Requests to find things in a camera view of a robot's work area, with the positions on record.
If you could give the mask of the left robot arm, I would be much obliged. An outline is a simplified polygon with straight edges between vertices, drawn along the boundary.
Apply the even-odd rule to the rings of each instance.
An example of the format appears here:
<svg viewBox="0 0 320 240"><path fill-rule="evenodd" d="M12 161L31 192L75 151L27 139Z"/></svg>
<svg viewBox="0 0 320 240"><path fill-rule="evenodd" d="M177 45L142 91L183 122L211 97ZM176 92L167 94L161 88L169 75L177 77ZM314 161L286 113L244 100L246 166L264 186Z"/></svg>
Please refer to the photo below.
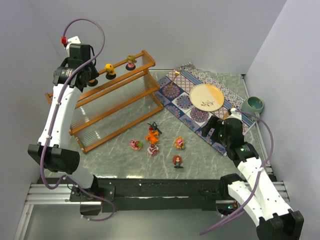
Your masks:
<svg viewBox="0 0 320 240"><path fill-rule="evenodd" d="M39 164L40 175L45 186L53 190L46 181L44 170L60 173L58 180L69 180L85 194L99 195L96 176L80 165L80 154L68 148L68 135L73 114L89 81L98 77L91 55L92 46L71 43L67 46L69 56L53 74L53 97L44 130L37 144L28 146L28 154Z"/></svg>

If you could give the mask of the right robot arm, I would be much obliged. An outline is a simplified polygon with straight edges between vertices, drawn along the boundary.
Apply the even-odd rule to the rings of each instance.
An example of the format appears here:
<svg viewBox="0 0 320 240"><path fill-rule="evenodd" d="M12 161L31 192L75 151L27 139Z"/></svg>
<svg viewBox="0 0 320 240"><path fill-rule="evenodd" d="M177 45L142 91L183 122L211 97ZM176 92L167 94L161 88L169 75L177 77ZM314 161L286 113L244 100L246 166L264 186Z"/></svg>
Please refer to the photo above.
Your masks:
<svg viewBox="0 0 320 240"><path fill-rule="evenodd" d="M213 130L211 139L225 147L227 156L244 179L238 174L221 177L220 195L231 197L239 203L239 207L220 222L203 230L201 235L247 213L255 224L260 240L300 239L303 215L298 210L294 211L280 195L265 171L266 163L261 161L255 148L245 142L242 127L241 114L238 112L225 120L212 116L202 127L203 137Z"/></svg>

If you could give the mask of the blonde pink dress figurine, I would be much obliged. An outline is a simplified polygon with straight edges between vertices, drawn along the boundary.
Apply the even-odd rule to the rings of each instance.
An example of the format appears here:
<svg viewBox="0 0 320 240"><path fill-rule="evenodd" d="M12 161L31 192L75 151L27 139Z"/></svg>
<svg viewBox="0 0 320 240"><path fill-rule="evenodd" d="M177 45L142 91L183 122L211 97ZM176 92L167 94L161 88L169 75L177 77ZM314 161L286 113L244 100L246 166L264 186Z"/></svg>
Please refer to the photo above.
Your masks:
<svg viewBox="0 0 320 240"><path fill-rule="evenodd" d="M136 58L134 55L128 55L127 58L126 58L126 66L125 68L128 70L128 71L133 71L135 68L136 68Z"/></svg>

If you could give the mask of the brown hair yellow figurine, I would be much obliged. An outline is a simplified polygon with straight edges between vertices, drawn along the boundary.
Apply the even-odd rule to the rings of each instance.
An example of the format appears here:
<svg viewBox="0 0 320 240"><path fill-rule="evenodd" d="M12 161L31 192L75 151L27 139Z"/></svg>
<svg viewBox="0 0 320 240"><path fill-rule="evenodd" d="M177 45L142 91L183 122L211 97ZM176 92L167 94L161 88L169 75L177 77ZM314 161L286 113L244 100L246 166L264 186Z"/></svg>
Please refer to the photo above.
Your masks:
<svg viewBox="0 0 320 240"><path fill-rule="evenodd" d="M97 80L97 79L92 79L92 80L88 81L88 83L87 83L87 85L88 85L89 87L94 87L94 86L96 86L97 84L98 84L98 80Z"/></svg>

